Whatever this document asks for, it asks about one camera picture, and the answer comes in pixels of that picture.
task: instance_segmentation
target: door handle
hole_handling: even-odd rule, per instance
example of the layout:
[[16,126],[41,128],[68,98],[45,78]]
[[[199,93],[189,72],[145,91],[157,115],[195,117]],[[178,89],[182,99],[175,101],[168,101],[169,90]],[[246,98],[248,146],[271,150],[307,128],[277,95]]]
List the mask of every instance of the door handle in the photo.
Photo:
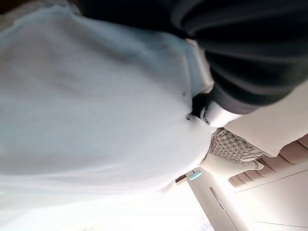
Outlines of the door handle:
[[225,210],[225,206],[223,205],[222,201],[220,200],[219,196],[217,195],[217,193],[215,192],[215,190],[210,187],[210,191],[212,192],[213,196],[216,198],[217,202],[219,203],[220,207]]

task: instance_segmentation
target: dark sleeve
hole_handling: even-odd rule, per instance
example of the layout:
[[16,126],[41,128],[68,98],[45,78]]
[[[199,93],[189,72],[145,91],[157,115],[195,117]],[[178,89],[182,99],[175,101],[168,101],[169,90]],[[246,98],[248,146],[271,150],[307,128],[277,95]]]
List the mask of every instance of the dark sleeve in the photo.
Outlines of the dark sleeve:
[[307,0],[182,0],[171,19],[205,50],[210,100],[229,112],[275,103],[308,77]]

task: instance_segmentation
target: cabinet door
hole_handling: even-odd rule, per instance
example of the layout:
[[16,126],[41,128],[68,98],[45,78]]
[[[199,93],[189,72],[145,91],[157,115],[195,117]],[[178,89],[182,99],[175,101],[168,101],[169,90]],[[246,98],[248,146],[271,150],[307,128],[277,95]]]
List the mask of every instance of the cabinet door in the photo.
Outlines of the cabinet door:
[[[189,177],[197,171],[201,171],[202,174],[190,180]],[[211,174],[199,167],[188,172],[186,176],[215,231],[248,231]]]

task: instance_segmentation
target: white shirt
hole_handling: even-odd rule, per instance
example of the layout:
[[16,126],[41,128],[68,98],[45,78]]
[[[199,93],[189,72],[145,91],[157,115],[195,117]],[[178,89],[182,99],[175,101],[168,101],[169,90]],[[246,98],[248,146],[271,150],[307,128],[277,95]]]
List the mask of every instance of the white shirt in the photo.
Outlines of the white shirt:
[[0,190],[162,190],[195,167],[204,86],[176,36],[40,8],[0,31]]

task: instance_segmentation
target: black jacket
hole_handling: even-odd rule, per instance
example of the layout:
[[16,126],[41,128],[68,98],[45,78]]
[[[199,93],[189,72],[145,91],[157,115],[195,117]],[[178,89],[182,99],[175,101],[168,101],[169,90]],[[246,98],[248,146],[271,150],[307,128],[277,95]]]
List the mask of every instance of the black jacket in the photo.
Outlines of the black jacket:
[[246,114],[308,76],[308,0],[80,0],[90,18],[192,38],[215,81],[211,99]]

